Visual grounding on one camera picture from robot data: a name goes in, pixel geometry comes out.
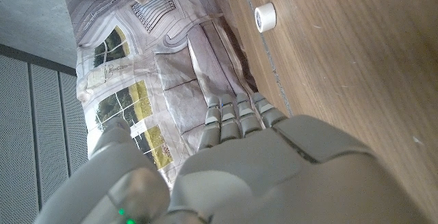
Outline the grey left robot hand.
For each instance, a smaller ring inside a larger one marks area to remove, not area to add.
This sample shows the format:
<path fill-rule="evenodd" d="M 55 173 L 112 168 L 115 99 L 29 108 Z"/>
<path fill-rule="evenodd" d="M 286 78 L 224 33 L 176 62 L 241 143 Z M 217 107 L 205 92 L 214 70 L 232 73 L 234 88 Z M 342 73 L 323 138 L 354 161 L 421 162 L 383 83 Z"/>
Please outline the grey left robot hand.
<path fill-rule="evenodd" d="M 37 223 L 429 223 L 365 144 L 263 95 L 212 97 L 197 153 L 169 186 L 112 118 Z"/>

